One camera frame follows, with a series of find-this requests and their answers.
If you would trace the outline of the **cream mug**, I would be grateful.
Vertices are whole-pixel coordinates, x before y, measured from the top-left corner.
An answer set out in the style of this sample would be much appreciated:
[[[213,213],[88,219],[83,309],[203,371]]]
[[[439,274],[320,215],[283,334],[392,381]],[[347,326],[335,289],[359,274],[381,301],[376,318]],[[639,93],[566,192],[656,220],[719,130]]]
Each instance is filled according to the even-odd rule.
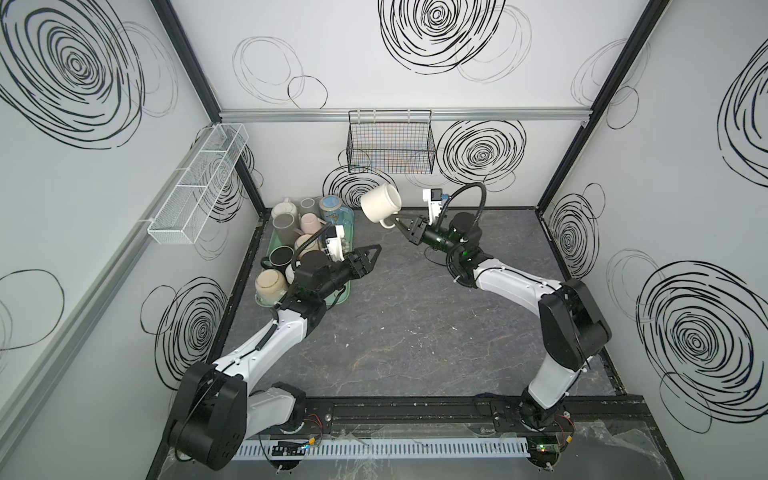
[[[386,183],[365,193],[360,199],[360,207],[369,221],[379,223],[385,229],[393,229],[395,225],[388,224],[387,218],[401,210],[402,201],[398,190]]]

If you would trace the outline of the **beige mug white handle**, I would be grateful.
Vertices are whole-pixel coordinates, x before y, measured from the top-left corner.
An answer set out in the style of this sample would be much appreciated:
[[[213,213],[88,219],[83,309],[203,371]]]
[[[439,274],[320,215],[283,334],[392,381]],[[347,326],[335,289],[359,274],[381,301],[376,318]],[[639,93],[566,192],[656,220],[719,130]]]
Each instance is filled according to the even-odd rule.
[[[255,280],[256,299],[262,305],[271,306],[279,301],[288,290],[283,273],[276,269],[263,270]]]

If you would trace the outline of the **white mug red inside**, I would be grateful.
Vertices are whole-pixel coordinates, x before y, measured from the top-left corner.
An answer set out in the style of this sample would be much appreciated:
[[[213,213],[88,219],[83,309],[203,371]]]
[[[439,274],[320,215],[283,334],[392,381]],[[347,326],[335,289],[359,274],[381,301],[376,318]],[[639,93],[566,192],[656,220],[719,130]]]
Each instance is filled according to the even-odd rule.
[[[295,279],[295,271],[291,264],[286,267],[285,278],[289,285],[291,285]]]

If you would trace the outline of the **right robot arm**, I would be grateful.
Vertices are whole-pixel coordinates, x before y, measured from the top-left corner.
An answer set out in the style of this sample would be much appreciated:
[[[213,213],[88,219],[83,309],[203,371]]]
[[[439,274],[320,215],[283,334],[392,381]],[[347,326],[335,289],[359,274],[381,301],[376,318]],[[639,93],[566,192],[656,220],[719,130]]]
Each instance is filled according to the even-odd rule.
[[[612,338],[589,288],[578,279],[560,282],[522,271],[486,253],[476,216],[468,212],[457,214],[448,229],[417,215],[396,214],[390,220],[409,242],[444,253],[456,283],[499,295],[538,318],[545,356],[521,394],[518,415],[533,431],[553,423],[582,370]]]

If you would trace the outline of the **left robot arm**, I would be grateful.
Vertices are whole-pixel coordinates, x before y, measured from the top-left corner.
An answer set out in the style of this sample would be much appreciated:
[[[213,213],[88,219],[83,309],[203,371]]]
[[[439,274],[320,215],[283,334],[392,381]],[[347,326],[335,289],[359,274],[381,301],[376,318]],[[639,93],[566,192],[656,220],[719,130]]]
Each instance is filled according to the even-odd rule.
[[[302,429],[306,394],[277,382],[258,382],[292,347],[302,342],[329,311],[326,299],[347,283],[371,273],[382,248],[356,248],[332,261],[313,251],[294,269],[294,280],[271,307],[270,321],[240,347],[212,363],[197,362],[184,373],[162,440],[212,470],[234,457],[244,440],[278,427]]]

